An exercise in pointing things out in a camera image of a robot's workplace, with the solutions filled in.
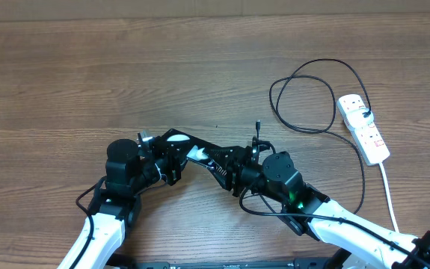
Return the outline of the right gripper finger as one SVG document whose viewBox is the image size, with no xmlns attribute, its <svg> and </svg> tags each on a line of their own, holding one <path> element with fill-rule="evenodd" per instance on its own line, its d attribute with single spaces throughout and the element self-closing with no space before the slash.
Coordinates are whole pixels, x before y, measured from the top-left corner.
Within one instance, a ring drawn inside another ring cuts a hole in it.
<svg viewBox="0 0 430 269">
<path fill-rule="evenodd" d="M 240 146 L 204 147 L 200 149 L 201 155 L 214 161 L 239 160 L 244 158 L 245 149 Z"/>
<path fill-rule="evenodd" d="M 231 187 L 232 182 L 227 177 L 228 172 L 219 164 L 213 160 L 204 160 L 199 163 L 202 167 L 205 167 L 215 178 L 221 187 Z"/>
</svg>

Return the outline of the black Galaxy phone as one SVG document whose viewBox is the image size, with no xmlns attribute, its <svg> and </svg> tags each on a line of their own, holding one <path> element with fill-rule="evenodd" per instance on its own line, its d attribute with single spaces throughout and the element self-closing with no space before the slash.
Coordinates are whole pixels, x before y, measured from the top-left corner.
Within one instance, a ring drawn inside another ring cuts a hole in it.
<svg viewBox="0 0 430 269">
<path fill-rule="evenodd" d="M 207 151 L 220 149 L 220 146 L 198 137 L 170 129 L 162 135 L 162 144 L 168 148 L 169 152 L 174 153 L 174 157 L 179 160 L 182 170 L 189 161 L 205 167 L 207 170 L 215 170 L 218 166 Z"/>
</svg>

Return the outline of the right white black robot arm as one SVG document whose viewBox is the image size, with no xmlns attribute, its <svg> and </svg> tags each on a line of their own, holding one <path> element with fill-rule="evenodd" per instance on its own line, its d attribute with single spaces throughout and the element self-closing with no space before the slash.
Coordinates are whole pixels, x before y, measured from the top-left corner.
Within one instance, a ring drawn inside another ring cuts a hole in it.
<svg viewBox="0 0 430 269">
<path fill-rule="evenodd" d="M 258 163 L 250 147 L 203 147 L 189 158 L 239 199 L 252 192 L 279 202 L 281 210 L 267 216 L 280 218 L 296 234 L 339 247 L 342 256 L 331 261 L 333 268 L 430 268 L 430 231 L 418 238 L 351 213 L 304 182 L 287 152 Z"/>
</svg>

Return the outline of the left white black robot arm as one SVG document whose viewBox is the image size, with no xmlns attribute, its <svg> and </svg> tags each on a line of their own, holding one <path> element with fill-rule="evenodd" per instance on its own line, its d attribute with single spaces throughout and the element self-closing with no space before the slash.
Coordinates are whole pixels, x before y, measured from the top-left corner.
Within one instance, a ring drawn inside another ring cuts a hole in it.
<svg viewBox="0 0 430 269">
<path fill-rule="evenodd" d="M 141 194 L 163 181 L 169 185 L 181 178 L 185 162 L 180 151 L 169 156 L 156 153 L 148 143 L 119 139 L 107 148 L 106 175 L 94 186 L 93 198 L 85 208 L 87 215 L 76 242 L 59 268 L 135 268 L 136 261 L 116 253 L 141 211 Z"/>
</svg>

